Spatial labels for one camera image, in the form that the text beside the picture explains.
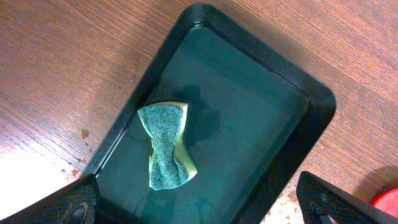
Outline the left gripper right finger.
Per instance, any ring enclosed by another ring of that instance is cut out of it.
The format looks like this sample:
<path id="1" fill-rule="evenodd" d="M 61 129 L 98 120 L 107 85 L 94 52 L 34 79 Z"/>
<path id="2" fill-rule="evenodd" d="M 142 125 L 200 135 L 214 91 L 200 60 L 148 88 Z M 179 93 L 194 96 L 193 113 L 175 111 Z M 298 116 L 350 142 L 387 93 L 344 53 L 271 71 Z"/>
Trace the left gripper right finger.
<path id="1" fill-rule="evenodd" d="M 305 224 L 397 224 L 396 217 L 307 171 L 300 174 L 296 194 Z"/>

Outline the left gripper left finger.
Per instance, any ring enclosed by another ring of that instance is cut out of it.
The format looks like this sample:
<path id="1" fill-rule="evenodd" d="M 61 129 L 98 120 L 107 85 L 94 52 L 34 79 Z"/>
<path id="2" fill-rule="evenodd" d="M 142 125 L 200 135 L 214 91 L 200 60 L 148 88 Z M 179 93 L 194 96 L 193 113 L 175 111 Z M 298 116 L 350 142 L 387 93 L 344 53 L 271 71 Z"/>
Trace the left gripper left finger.
<path id="1" fill-rule="evenodd" d="M 92 224 L 99 196 L 96 177 L 88 174 L 1 220 L 1 223 Z"/>

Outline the green yellow sponge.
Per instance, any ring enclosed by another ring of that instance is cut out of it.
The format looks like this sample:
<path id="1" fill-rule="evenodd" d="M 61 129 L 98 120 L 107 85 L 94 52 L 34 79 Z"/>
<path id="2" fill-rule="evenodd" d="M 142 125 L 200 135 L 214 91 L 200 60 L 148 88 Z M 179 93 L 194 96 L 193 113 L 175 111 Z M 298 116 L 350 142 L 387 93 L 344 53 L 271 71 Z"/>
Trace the green yellow sponge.
<path id="1" fill-rule="evenodd" d="M 149 135 L 153 153 L 149 159 L 149 187 L 176 189 L 198 173 L 184 143 L 188 104 L 163 101 L 137 111 Z"/>

